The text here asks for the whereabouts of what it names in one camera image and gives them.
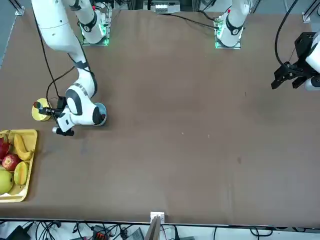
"table surface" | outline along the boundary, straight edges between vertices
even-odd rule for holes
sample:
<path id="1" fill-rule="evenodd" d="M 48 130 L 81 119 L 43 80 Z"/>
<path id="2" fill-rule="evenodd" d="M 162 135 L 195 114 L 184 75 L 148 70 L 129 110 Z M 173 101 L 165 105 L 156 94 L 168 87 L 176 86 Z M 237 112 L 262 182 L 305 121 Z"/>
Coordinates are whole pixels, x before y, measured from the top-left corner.
<path id="1" fill-rule="evenodd" d="M 320 95 L 290 82 L 271 89 L 282 18 L 248 16 L 242 49 L 231 50 L 214 48 L 212 29 L 122 10 L 110 45 L 85 47 L 108 124 L 62 137 L 31 117 L 50 76 L 27 10 L 0 70 L 1 128 L 37 129 L 38 149 L 28 197 L 1 204 L 1 216 L 148 222 L 161 211 L 168 223 L 318 227 Z M 288 18 L 283 61 L 307 30 Z M 72 66 L 46 50 L 55 77 Z M 74 70 L 59 80 L 60 94 L 76 79 Z"/>

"yellow plate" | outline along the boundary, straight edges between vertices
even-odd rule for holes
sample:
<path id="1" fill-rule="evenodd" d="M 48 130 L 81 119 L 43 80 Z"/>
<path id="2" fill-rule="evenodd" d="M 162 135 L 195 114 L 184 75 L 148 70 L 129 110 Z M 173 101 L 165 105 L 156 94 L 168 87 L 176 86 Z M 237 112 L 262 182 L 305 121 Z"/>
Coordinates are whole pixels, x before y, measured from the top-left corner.
<path id="1" fill-rule="evenodd" d="M 49 106 L 47 99 L 45 99 L 45 98 L 40 98 L 37 100 L 37 102 L 41 103 L 43 107 Z M 35 108 L 34 106 L 32 106 L 31 115 L 32 115 L 33 119 L 36 121 L 47 121 L 50 119 L 50 116 L 40 114 L 39 110 L 37 108 Z"/>
<path id="2" fill-rule="evenodd" d="M 8 193 L 0 195 L 0 203 L 17 203 L 17 202 L 22 202 L 26 198 L 28 189 L 29 189 L 32 165 L 35 157 L 35 150 L 36 150 L 37 137 L 38 137 L 38 133 L 34 129 L 4 130 L 4 131 L 0 131 L 0 134 L 9 134 L 9 132 L 12 132 L 14 134 L 20 134 L 23 139 L 25 149 L 27 151 L 32 150 L 33 155 L 29 161 L 25 161 L 26 163 L 29 164 L 28 177 L 26 179 L 25 185 L 13 184 L 12 189 Z M 12 146 L 10 149 L 10 153 L 17 153 L 16 149 Z"/>

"red apple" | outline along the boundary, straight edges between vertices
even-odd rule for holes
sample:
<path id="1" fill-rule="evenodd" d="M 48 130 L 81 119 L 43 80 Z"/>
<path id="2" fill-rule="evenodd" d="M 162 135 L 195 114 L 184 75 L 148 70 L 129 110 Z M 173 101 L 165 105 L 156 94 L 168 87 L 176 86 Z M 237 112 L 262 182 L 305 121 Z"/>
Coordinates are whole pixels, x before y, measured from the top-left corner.
<path id="1" fill-rule="evenodd" d="M 14 171 L 21 160 L 17 154 L 8 154 L 2 160 L 2 167 L 8 171 Z"/>
<path id="2" fill-rule="evenodd" d="M 10 143 L 7 137 L 0 138 L 0 161 L 9 153 Z"/>

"yellow tray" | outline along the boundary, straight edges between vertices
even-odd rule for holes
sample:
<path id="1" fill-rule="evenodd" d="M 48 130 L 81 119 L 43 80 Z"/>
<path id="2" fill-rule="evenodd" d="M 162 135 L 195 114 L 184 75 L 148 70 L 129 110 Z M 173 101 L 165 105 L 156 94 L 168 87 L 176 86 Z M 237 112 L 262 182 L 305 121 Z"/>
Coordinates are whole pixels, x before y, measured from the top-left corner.
<path id="1" fill-rule="evenodd" d="M 28 177 L 26 179 L 26 184 L 25 185 L 14 184 L 12 189 L 9 192 L 0 195 L 0 203 L 17 203 L 17 202 L 22 202 L 26 198 L 28 189 L 29 189 L 32 165 L 34 161 L 37 137 L 38 137 L 38 133 L 34 129 L 4 130 L 4 131 L 0 131 L 0 134 L 9 134 L 10 131 L 12 133 L 20 134 L 22 136 L 25 149 L 27 151 L 32 150 L 34 152 L 33 152 L 32 158 L 29 161 L 25 161 L 26 163 L 29 163 L 29 171 L 28 171 Z M 10 149 L 10 152 L 16 153 L 16 149 L 12 147 Z"/>

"yellow disk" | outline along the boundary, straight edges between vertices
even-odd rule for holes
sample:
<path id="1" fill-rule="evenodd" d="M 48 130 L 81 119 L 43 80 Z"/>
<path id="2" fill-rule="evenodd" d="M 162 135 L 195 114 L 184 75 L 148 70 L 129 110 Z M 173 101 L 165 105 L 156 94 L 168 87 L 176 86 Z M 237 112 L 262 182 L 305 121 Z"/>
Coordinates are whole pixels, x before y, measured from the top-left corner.
<path id="1" fill-rule="evenodd" d="M 37 102 L 41 103 L 43 107 L 49 106 L 47 99 L 45 99 L 45 98 L 40 98 L 37 100 Z M 32 115 L 33 119 L 36 121 L 48 121 L 50 119 L 49 115 L 40 114 L 39 110 L 37 108 L 35 108 L 34 106 L 32 106 L 31 115 Z"/>

